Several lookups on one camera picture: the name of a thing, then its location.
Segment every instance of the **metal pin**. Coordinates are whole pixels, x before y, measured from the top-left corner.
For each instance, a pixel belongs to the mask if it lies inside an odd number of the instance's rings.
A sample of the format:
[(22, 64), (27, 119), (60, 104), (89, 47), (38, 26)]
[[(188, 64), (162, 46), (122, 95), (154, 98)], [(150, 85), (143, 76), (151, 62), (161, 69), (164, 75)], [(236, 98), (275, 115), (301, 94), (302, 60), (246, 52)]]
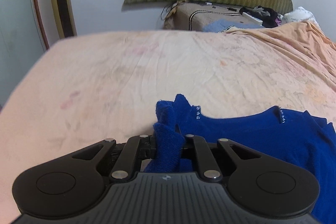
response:
[(104, 141), (106, 141), (106, 142), (113, 142), (114, 141), (114, 139), (113, 138), (106, 138)]
[(126, 177), (128, 177), (128, 173), (123, 170), (118, 170), (118, 171), (114, 171), (111, 174), (111, 176), (112, 178), (115, 178), (115, 179), (125, 179)]
[(216, 179), (221, 176), (221, 173), (219, 173), (217, 170), (207, 170), (204, 172), (204, 176), (208, 179)]

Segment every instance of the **blue cloth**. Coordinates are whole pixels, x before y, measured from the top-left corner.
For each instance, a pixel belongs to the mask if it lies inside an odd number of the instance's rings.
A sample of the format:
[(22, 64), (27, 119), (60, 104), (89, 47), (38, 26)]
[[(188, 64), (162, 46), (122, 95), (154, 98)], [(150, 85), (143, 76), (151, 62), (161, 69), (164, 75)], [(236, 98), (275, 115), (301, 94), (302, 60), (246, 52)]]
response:
[(220, 20), (216, 20), (206, 26), (204, 26), (202, 28), (202, 32), (222, 32), (225, 31), (227, 29), (229, 29), (229, 27), (231, 26), (235, 26), (237, 28), (241, 28), (241, 29), (261, 29), (264, 28), (261, 25), (257, 25), (257, 24), (246, 24), (246, 23), (240, 23), (240, 22), (234, 22), (234, 21), (229, 21), (226, 19), (220, 19)]
[[(228, 138), (313, 173), (320, 196), (312, 215), (322, 223), (336, 223), (336, 134), (325, 118), (274, 106), (248, 117), (212, 119), (181, 94), (174, 102), (157, 102), (156, 114), (157, 156), (147, 172), (192, 170), (189, 160), (180, 159), (185, 134), (202, 136), (207, 142)], [(175, 132), (176, 124), (181, 134)]]

